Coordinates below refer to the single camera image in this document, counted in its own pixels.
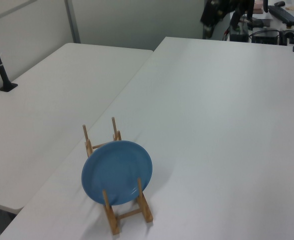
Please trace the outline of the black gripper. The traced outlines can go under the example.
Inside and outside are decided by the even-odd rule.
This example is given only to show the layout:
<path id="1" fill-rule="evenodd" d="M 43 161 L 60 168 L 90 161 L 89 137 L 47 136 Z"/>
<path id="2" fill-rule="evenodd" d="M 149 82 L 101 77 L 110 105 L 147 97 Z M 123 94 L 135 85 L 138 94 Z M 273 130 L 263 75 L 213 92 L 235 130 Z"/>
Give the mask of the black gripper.
<path id="1" fill-rule="evenodd" d="M 244 5 L 243 0 L 229 0 L 228 1 L 228 6 L 227 6 L 227 11 L 229 13 L 234 12 L 231 20 L 230 20 L 230 26 L 233 29 L 236 29 L 238 26 L 238 23 L 240 21 L 240 14 L 237 12 L 238 10 L 242 11 Z"/>

